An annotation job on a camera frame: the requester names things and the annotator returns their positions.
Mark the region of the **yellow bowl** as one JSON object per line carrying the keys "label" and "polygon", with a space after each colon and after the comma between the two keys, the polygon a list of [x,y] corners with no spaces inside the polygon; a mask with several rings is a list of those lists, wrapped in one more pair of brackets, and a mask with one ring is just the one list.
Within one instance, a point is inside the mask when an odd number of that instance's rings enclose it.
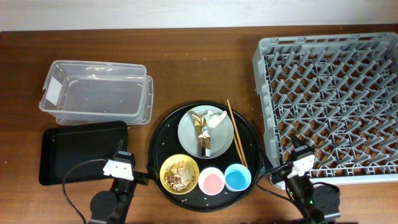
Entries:
{"label": "yellow bowl", "polygon": [[[174,192],[171,189],[170,185],[165,182],[166,167],[168,167],[174,163],[177,163],[178,161],[185,161],[186,163],[190,164],[196,172],[196,177],[195,177],[195,180],[193,181],[193,184],[187,189],[186,192],[180,192],[180,193]],[[198,183],[199,175],[200,175],[199,167],[198,167],[197,163],[191,157],[183,155],[183,154],[176,154],[176,155],[173,155],[173,156],[169,157],[168,159],[166,159],[165,162],[162,164],[162,166],[160,168],[159,178],[160,178],[162,186],[166,189],[166,191],[168,191],[172,194],[183,195],[183,194],[189,193],[196,187],[196,185]]]}

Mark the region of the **food scraps pile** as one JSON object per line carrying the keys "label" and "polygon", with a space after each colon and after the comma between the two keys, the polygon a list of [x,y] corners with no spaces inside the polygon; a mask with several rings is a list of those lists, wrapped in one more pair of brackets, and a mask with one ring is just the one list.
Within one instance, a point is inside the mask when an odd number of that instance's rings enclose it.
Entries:
{"label": "food scraps pile", "polygon": [[165,182],[174,192],[186,192],[196,177],[194,168],[185,161],[178,161],[165,169]]}

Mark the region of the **wooden chopstick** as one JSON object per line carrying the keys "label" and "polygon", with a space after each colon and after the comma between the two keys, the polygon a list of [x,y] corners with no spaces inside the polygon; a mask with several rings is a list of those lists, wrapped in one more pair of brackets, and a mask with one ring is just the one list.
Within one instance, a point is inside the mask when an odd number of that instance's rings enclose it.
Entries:
{"label": "wooden chopstick", "polygon": [[244,155],[243,147],[242,147],[241,140],[240,140],[240,136],[239,136],[238,127],[237,127],[236,122],[235,122],[235,118],[234,118],[234,114],[233,114],[233,109],[232,109],[232,107],[231,107],[231,105],[230,105],[229,100],[227,100],[227,104],[228,104],[228,108],[229,108],[230,117],[231,117],[231,120],[232,120],[232,123],[233,123],[234,135],[236,136],[236,139],[237,139],[237,141],[238,141],[238,145],[239,145],[239,147],[240,147],[241,154],[242,154],[244,163],[245,163],[245,165],[246,165],[245,167],[248,168],[248,164],[247,164],[247,161],[246,161],[246,157],[245,157],[245,155]]}
{"label": "wooden chopstick", "polygon": [[242,154],[241,154],[241,150],[240,150],[240,147],[238,145],[238,141],[237,141],[235,135],[233,136],[233,139],[234,139],[234,143],[235,143],[235,146],[236,146],[236,150],[238,152],[239,159],[240,159],[242,165],[246,166],[245,163],[244,163],[244,160],[243,160],[243,157],[242,157]]}

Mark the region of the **blue cup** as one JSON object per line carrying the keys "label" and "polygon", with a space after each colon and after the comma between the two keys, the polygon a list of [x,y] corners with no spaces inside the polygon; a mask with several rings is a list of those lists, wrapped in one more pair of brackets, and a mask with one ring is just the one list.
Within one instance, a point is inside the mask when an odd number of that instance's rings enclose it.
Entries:
{"label": "blue cup", "polygon": [[242,164],[232,164],[224,172],[226,188],[232,192],[246,190],[251,184],[251,173]]}

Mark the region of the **grey round plate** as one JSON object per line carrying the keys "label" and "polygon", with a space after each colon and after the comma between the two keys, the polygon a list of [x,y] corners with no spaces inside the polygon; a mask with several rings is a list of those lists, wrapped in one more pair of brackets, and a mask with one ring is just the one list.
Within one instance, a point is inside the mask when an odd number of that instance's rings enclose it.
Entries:
{"label": "grey round plate", "polygon": [[[205,115],[209,112],[221,115],[224,110],[210,105],[196,106],[189,109],[189,111],[182,116],[178,124],[178,140],[182,147],[192,156],[203,158],[198,136],[193,125],[193,112],[199,115]],[[218,157],[227,151],[233,142],[234,128],[231,119],[226,115],[215,128],[208,128],[208,130],[211,143],[210,159]]]}

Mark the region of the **gold foil wrapper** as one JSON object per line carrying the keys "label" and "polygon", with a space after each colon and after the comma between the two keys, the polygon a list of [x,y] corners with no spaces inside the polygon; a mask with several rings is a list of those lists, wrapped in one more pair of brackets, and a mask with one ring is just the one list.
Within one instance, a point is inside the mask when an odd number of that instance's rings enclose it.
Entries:
{"label": "gold foil wrapper", "polygon": [[200,144],[201,156],[209,158],[211,156],[211,139],[205,118],[196,112],[192,112],[192,120]]}

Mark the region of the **white napkin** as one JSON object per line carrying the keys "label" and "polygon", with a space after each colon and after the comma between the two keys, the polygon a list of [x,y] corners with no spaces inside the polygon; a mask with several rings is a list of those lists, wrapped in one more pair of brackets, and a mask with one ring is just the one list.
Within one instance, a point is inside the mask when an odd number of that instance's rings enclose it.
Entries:
{"label": "white napkin", "polygon": [[222,111],[220,113],[214,113],[210,110],[208,110],[205,114],[202,115],[202,117],[205,119],[205,123],[209,128],[216,128],[217,125],[219,125],[222,120],[225,119],[227,115],[226,111]]}

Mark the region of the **pink cup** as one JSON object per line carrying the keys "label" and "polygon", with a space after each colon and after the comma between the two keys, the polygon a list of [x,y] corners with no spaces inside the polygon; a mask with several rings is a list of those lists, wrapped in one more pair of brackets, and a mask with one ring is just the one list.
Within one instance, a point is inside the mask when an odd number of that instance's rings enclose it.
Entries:
{"label": "pink cup", "polygon": [[215,167],[203,169],[198,178],[198,185],[204,194],[217,195],[224,189],[224,174]]}

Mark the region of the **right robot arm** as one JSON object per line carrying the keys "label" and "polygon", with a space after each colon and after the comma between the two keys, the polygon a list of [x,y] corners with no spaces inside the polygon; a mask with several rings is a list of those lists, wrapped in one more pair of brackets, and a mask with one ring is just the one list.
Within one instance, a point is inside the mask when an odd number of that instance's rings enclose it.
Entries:
{"label": "right robot arm", "polygon": [[326,182],[312,182],[306,173],[315,163],[315,150],[296,135],[290,139],[294,150],[284,174],[285,188],[293,204],[302,214],[299,223],[335,223],[341,216],[340,189]]}

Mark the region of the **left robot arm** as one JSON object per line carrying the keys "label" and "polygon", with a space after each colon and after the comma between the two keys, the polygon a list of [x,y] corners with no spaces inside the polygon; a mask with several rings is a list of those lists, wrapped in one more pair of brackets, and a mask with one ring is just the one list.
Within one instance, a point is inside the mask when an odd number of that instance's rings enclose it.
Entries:
{"label": "left robot arm", "polygon": [[114,156],[104,163],[103,174],[113,178],[109,190],[98,192],[90,203],[89,224],[124,223],[137,185],[134,154],[123,151],[119,140]]}

